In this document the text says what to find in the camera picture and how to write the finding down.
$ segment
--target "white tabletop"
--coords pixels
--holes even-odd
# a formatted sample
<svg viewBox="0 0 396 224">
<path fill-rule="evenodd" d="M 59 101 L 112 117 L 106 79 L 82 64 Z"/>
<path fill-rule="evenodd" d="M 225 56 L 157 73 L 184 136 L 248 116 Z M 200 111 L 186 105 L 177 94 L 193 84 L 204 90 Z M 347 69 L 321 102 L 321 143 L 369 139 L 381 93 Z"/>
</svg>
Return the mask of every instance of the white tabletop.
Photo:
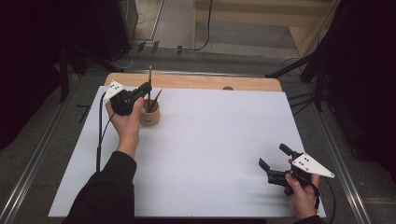
<svg viewBox="0 0 396 224">
<path fill-rule="evenodd" d="M 50 217 L 67 216 L 95 172 L 99 101 L 94 99 Z M 155 96 L 159 89 L 154 89 Z M 142 127 L 134 177 L 137 217 L 291 217 L 283 188 L 259 166 L 289 170 L 283 143 L 304 147 L 284 92 L 163 89 L 160 123 Z M 103 123 L 108 121 L 103 108 Z M 110 124 L 102 168 L 118 143 Z M 325 217 L 322 205 L 319 214 Z"/>
</svg>

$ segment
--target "hand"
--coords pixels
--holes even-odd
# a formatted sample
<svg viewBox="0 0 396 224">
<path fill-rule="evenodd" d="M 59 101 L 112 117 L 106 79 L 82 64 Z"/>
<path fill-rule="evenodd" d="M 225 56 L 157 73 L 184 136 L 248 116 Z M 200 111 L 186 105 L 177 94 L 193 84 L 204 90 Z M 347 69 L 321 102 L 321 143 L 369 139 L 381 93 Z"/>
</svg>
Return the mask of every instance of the hand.
<svg viewBox="0 0 396 224">
<path fill-rule="evenodd" d="M 140 131 L 140 110 L 143 107 L 143 98 L 140 97 L 134 102 L 134 109 L 132 114 L 129 116 L 120 116 L 114 114 L 113 108 L 111 108 L 111 103 L 106 103 L 106 109 L 108 117 L 111 118 L 111 123 L 119 134 L 119 145 L 117 151 L 123 152 L 128 156 L 134 158 L 134 155 L 139 145 L 139 131 Z"/>
<path fill-rule="evenodd" d="M 319 175 L 311 175 L 312 184 L 316 187 L 319 185 L 319 178 Z M 315 210 L 316 195 L 312 187 L 308 185 L 303 189 L 300 182 L 293 178 L 291 174 L 286 174 L 286 180 L 294 192 L 290 196 L 291 214 L 298 220 L 315 216 L 317 214 Z"/>
</svg>

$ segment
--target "pen holder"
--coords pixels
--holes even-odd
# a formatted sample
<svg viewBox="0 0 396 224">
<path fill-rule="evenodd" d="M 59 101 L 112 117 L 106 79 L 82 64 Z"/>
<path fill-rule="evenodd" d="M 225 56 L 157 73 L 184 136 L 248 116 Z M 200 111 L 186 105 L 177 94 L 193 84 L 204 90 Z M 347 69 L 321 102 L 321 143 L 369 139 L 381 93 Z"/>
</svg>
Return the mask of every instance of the pen holder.
<svg viewBox="0 0 396 224">
<path fill-rule="evenodd" d="M 160 122 L 160 104 L 158 101 L 149 112 L 148 105 L 152 106 L 153 103 L 154 100 L 149 101 L 148 99 L 145 99 L 143 103 L 143 109 L 140 113 L 140 124 L 143 126 L 152 126 Z"/>
</svg>

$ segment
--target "pencil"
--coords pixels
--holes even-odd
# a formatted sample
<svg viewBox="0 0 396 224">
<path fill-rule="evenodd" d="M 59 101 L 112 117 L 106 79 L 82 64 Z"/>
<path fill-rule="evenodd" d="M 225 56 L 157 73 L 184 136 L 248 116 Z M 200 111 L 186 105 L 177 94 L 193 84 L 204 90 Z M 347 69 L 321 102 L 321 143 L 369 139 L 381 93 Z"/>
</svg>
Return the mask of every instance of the pencil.
<svg viewBox="0 0 396 224">
<path fill-rule="evenodd" d="M 161 89 L 161 90 L 157 93 L 157 96 L 155 97 L 154 101 L 152 102 L 152 105 L 151 105 L 151 107 L 149 108 L 148 112 L 151 112 L 152 108 L 154 108 L 155 104 L 156 104 L 157 101 L 158 101 L 158 97 L 160 97 L 162 91 L 163 91 L 163 89 Z"/>
<path fill-rule="evenodd" d="M 149 71 L 148 71 L 148 84 L 151 86 L 151 65 L 149 66 Z M 149 106 L 150 94 L 151 94 L 151 91 L 148 92 L 148 111 L 150 109 L 150 106 Z"/>
</svg>

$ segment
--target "black long-sleeve shirt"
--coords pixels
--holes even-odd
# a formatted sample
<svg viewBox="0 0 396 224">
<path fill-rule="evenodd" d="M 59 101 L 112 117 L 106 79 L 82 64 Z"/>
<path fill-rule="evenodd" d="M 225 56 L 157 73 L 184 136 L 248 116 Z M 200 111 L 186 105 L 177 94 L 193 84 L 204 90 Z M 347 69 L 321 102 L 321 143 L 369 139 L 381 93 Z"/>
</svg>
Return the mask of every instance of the black long-sleeve shirt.
<svg viewBox="0 0 396 224">
<path fill-rule="evenodd" d="M 63 224 L 134 223 L 134 173 L 136 162 L 115 151 L 102 172 L 96 172 L 81 189 Z M 318 224 L 318 216 L 295 224 Z"/>
</svg>

